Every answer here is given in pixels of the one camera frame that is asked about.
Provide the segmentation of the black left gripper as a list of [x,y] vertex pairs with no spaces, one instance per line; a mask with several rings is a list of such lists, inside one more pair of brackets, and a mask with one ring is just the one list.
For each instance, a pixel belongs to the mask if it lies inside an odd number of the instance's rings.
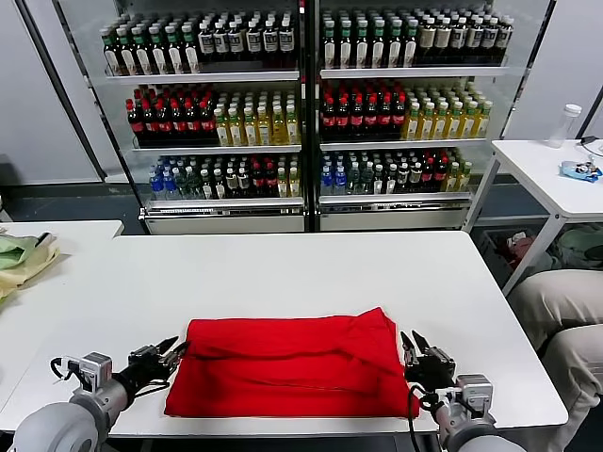
[[173,336],[157,346],[143,346],[132,351],[128,355],[131,376],[134,379],[165,379],[165,368],[177,368],[189,346],[189,342],[183,342],[172,349],[178,339]]

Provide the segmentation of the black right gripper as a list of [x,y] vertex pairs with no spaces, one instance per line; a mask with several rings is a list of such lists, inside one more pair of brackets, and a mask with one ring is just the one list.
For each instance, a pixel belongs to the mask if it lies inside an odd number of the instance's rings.
[[406,379],[420,384],[424,390],[452,387],[456,362],[440,348],[432,347],[418,332],[412,331],[412,335],[422,355],[414,357],[414,344],[402,331],[400,337]]

